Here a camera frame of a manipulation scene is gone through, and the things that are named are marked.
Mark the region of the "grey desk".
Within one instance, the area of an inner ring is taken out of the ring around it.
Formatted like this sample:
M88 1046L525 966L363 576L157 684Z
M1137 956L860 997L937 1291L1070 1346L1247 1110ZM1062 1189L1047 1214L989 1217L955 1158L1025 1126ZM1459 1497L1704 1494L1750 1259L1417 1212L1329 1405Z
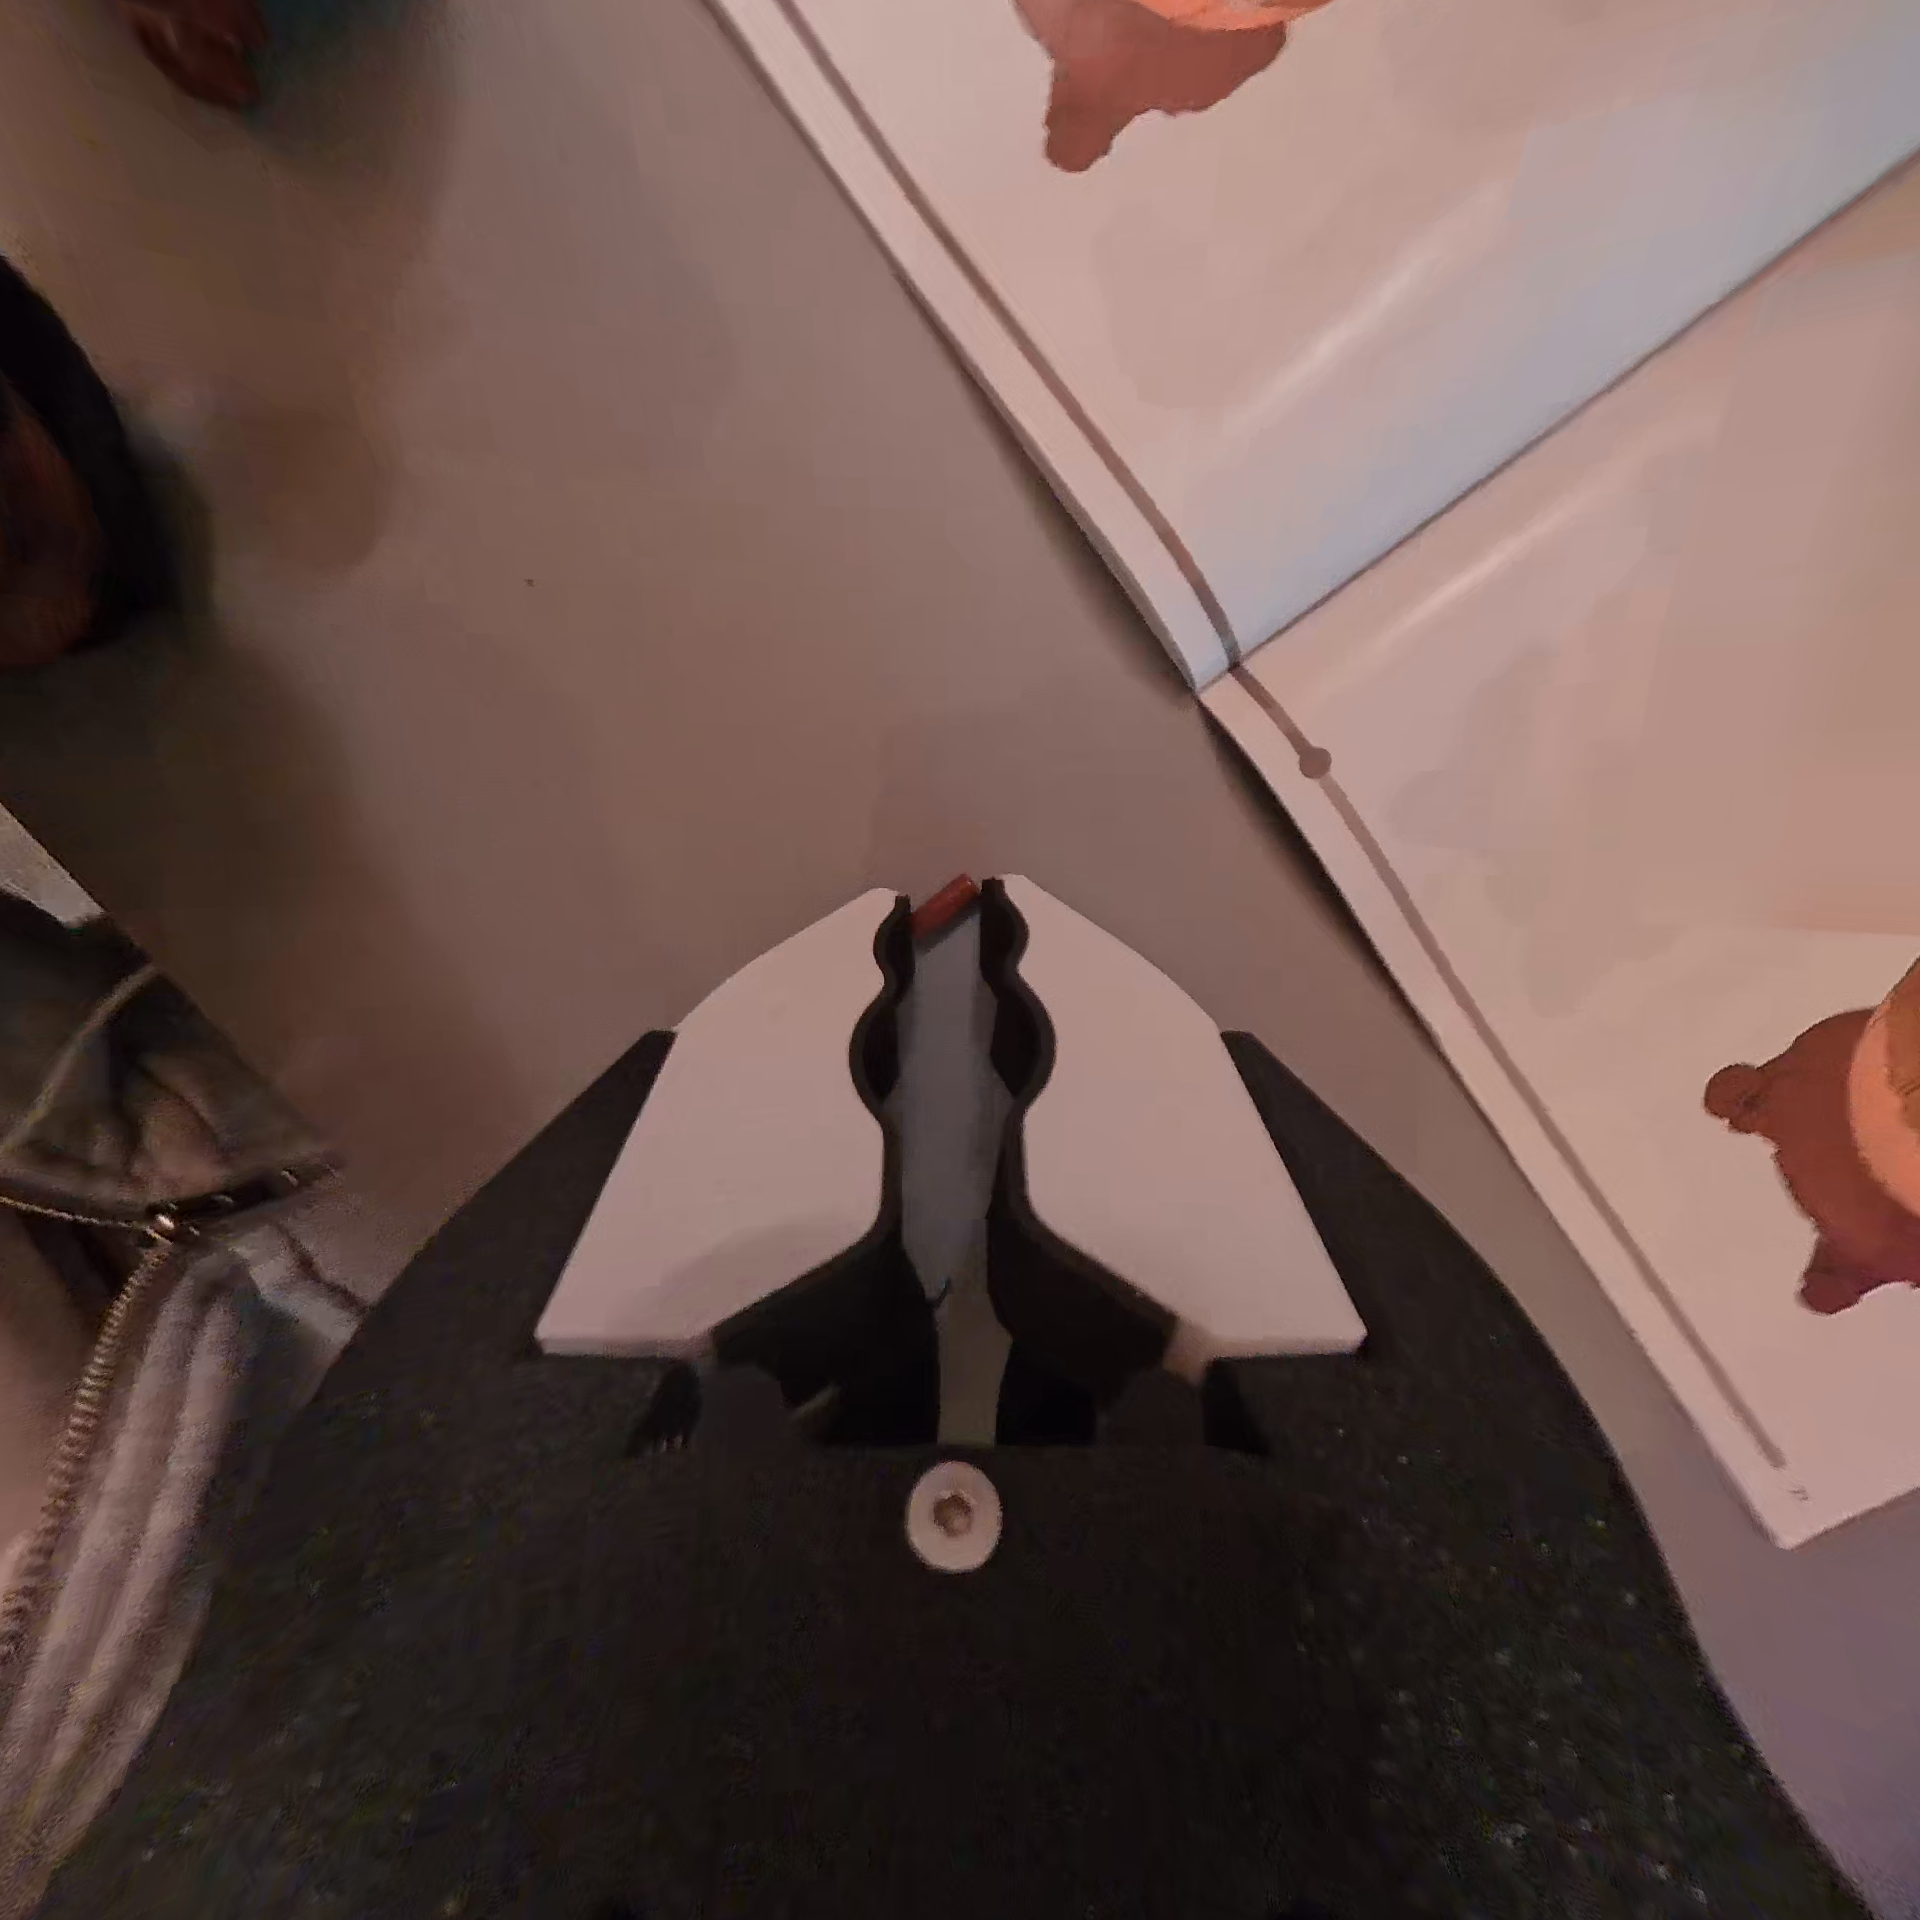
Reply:
M1589 1397L1749 1733L1915 1892L1915 1504L1771 1547L1102 560L704 5L319 6L255 116L5 5L5 253L207 608L5 685L5 806L404 1259L870 884L1023 874L1247 1028Z

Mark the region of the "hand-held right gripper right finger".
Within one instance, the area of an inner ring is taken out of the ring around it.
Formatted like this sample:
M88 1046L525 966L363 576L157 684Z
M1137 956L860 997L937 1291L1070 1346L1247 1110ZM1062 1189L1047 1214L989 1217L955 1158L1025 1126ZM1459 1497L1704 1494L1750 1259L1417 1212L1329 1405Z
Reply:
M977 965L1007 1100L989 1297L1028 1354L1355 1354L1364 1324L1223 1032L1021 875Z

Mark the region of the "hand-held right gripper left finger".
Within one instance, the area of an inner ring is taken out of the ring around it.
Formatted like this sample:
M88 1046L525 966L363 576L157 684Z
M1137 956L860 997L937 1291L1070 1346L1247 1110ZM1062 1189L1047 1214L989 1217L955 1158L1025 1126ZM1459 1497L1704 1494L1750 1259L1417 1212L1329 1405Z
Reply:
M895 1217L908 901L879 886L671 1032L537 1324L549 1357L704 1357Z

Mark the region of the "toy brick flower pot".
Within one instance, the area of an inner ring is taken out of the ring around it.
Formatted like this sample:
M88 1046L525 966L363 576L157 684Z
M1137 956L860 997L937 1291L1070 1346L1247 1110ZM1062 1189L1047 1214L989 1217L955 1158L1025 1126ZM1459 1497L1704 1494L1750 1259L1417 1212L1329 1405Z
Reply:
M113 3L136 50L184 99L245 113L260 99L255 65L270 48L257 3Z

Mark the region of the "open instruction booklet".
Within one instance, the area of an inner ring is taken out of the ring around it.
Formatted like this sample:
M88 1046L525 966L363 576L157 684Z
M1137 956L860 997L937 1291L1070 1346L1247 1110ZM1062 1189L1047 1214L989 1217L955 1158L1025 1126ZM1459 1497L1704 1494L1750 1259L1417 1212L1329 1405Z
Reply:
M1918 6L713 12L1766 1533L1915 1494Z

